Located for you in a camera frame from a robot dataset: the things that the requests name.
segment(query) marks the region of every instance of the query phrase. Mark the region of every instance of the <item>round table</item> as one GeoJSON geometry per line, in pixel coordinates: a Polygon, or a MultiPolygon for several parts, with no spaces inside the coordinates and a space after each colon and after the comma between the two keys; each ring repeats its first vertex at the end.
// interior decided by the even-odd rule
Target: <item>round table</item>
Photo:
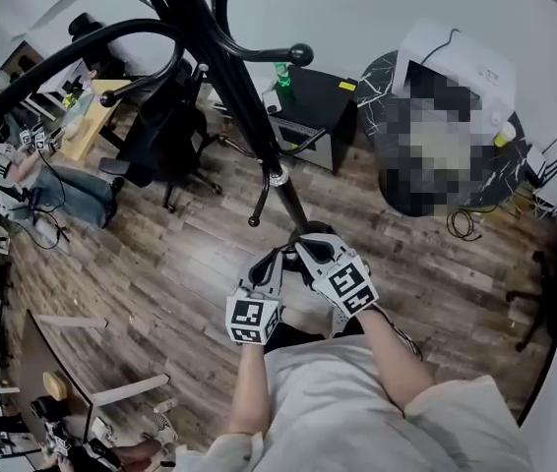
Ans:
{"type": "Polygon", "coordinates": [[[396,62],[397,51],[377,58],[364,71],[355,94],[359,119],[375,150],[379,187],[386,202],[405,215],[422,216],[438,212],[438,206],[475,209],[509,198],[525,178],[529,149],[517,113],[509,119],[517,131],[511,142],[496,147],[465,141],[466,147],[460,145],[464,166],[451,166],[456,160],[448,150],[457,150],[456,138],[464,138],[456,135],[458,121],[430,121],[430,128],[439,127],[441,133],[430,141],[432,130],[425,129],[424,121],[427,112],[421,114],[411,98],[390,93],[396,62]],[[453,147],[439,148],[438,138],[453,147]],[[423,144],[437,157],[426,155],[423,144]]]}

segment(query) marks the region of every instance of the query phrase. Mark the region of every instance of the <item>cable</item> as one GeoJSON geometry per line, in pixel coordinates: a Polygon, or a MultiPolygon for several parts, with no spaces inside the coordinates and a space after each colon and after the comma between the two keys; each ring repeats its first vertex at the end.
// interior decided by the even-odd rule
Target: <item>cable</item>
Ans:
{"type": "Polygon", "coordinates": [[[66,191],[64,190],[64,184],[62,183],[62,179],[60,178],[60,175],[58,175],[58,172],[55,171],[51,165],[47,162],[47,160],[44,158],[44,155],[42,155],[42,152],[40,152],[40,150],[38,151],[38,153],[40,154],[40,157],[42,158],[42,160],[44,161],[44,164],[47,165],[47,167],[51,170],[51,172],[55,175],[55,178],[58,179],[58,182],[60,182],[60,187],[62,188],[62,203],[60,203],[60,205],[54,206],[52,209],[50,210],[40,210],[43,211],[44,213],[52,213],[53,211],[57,210],[60,207],[63,207],[66,204],[66,191]]]}
{"type": "Polygon", "coordinates": [[[58,221],[55,219],[55,217],[49,213],[48,211],[44,211],[41,209],[35,209],[34,211],[38,211],[40,213],[45,213],[47,215],[49,215],[51,217],[51,219],[53,220],[53,222],[55,223],[55,228],[57,230],[57,234],[58,237],[55,240],[55,244],[51,245],[50,247],[44,247],[42,245],[40,245],[37,241],[35,241],[35,238],[33,237],[33,235],[30,233],[30,231],[23,225],[23,224],[18,224],[31,238],[31,240],[42,250],[53,250],[55,247],[57,247],[60,244],[60,236],[62,236],[62,227],[60,227],[60,224],[58,223],[58,221]]]}
{"type": "Polygon", "coordinates": [[[427,56],[425,56],[423,58],[423,61],[420,62],[421,67],[425,64],[425,61],[427,61],[434,53],[438,52],[443,47],[447,47],[450,43],[452,43],[452,38],[454,37],[454,31],[457,31],[458,33],[462,33],[459,29],[452,28],[451,32],[449,33],[449,40],[447,40],[444,44],[439,45],[432,52],[430,52],[427,56]]]}
{"type": "Polygon", "coordinates": [[[452,211],[447,215],[447,230],[449,234],[458,238],[459,240],[463,241],[477,241],[482,237],[481,234],[477,234],[474,238],[471,236],[475,233],[475,220],[471,216],[472,213],[490,213],[491,211],[495,211],[497,209],[497,205],[495,205],[492,209],[469,209],[469,208],[460,208],[456,211],[452,211]],[[460,230],[459,227],[456,225],[456,219],[458,215],[462,215],[463,219],[466,220],[466,230],[460,230]]]}

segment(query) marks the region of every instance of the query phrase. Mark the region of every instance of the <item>hand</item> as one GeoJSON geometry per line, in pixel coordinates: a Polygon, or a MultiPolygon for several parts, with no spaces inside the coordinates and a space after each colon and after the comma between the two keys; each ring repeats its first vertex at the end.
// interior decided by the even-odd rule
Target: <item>hand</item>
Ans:
{"type": "Polygon", "coordinates": [[[73,464],[64,456],[58,458],[58,466],[60,467],[60,472],[75,472],[73,464]]]}

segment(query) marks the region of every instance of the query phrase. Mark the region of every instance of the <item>green bottle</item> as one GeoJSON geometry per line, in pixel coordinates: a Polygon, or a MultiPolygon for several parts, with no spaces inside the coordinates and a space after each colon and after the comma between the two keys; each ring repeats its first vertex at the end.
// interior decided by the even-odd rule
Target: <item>green bottle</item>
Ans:
{"type": "Polygon", "coordinates": [[[277,72],[278,85],[286,88],[291,83],[289,78],[289,70],[287,70],[287,63],[275,63],[275,71],[277,72]]]}

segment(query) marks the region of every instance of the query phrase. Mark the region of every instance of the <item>glove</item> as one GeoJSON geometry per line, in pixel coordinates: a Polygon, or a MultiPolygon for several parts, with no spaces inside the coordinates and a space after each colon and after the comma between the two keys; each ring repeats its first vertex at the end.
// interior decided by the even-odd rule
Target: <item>glove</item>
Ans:
{"type": "Polygon", "coordinates": [[[347,317],[379,299],[368,269],[339,236],[306,234],[294,248],[313,278],[312,288],[347,317]]]}
{"type": "Polygon", "coordinates": [[[282,257],[277,249],[246,264],[226,301],[226,329],[237,343],[266,344],[280,322],[282,257]]]}

